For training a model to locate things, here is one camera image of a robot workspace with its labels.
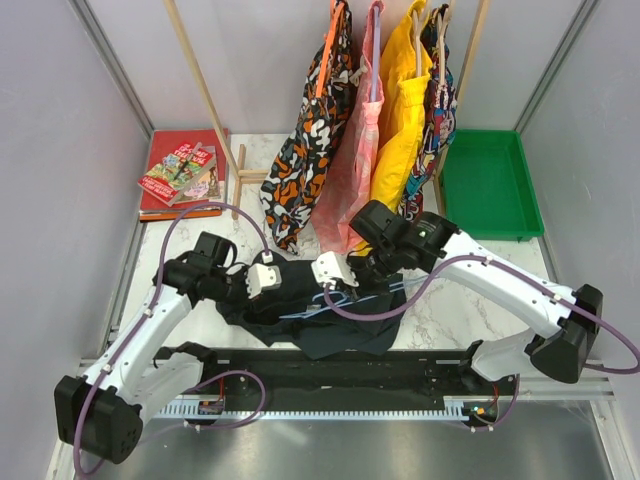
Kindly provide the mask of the dark navy shorts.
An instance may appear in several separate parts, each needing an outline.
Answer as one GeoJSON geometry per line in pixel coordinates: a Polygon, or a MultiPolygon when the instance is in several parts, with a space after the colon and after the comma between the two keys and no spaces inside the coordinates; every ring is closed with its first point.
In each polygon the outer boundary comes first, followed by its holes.
{"type": "Polygon", "coordinates": [[[318,360],[356,350],[382,355],[396,340],[402,314],[378,321],[354,321],[336,314],[324,302],[309,260],[289,261],[274,255],[282,285],[254,300],[218,302],[225,322],[249,332],[263,344],[292,343],[318,360]]]}

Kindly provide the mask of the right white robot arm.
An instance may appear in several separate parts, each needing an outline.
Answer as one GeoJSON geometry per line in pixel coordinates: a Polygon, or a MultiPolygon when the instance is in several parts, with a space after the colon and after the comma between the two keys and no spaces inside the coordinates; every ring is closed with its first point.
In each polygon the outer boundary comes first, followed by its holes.
{"type": "Polygon", "coordinates": [[[599,289],[543,280],[433,212],[409,221],[372,200],[350,227],[371,248],[354,267],[360,285],[379,285],[401,269],[421,270],[475,291],[527,325],[518,334],[471,344],[457,371],[465,391],[481,393],[493,382],[529,370],[566,384],[578,382],[599,333],[592,319],[602,310],[599,289]]]}

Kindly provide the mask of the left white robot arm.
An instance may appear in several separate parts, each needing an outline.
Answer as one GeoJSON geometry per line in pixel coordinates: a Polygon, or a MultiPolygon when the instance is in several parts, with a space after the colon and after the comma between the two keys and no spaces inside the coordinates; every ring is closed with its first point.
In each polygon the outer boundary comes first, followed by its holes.
{"type": "Polygon", "coordinates": [[[167,404],[192,388],[198,393],[216,388],[220,371],[207,361],[212,351],[199,344],[182,344],[158,367],[152,362],[199,302],[246,299],[244,282],[228,273],[236,257],[232,241],[204,232],[193,249],[161,261],[131,323],[84,373],[64,376],[56,385],[62,442],[76,454],[120,464],[167,404]]]}

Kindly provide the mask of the blue wire hanger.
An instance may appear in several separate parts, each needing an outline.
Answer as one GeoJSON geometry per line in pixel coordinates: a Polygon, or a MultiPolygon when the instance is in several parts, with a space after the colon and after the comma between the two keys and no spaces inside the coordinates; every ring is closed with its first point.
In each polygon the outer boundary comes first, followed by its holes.
{"type": "MultiPolygon", "coordinates": [[[[413,287],[415,285],[422,283],[426,278],[427,276],[423,275],[413,279],[411,278],[403,279],[401,281],[391,283],[389,285],[389,293],[394,294],[399,291],[405,291],[408,287],[413,287]]],[[[347,306],[350,306],[356,303],[367,302],[379,297],[379,294],[372,294],[369,296],[362,297],[358,300],[351,300],[344,292],[336,292],[336,295],[339,296],[338,301],[336,302],[336,306],[339,308],[346,308],[347,306]]],[[[324,313],[325,311],[330,311],[330,310],[331,308],[327,304],[311,305],[304,312],[281,315],[280,319],[281,320],[308,319],[308,318],[317,316],[321,313],[324,313]]]]}

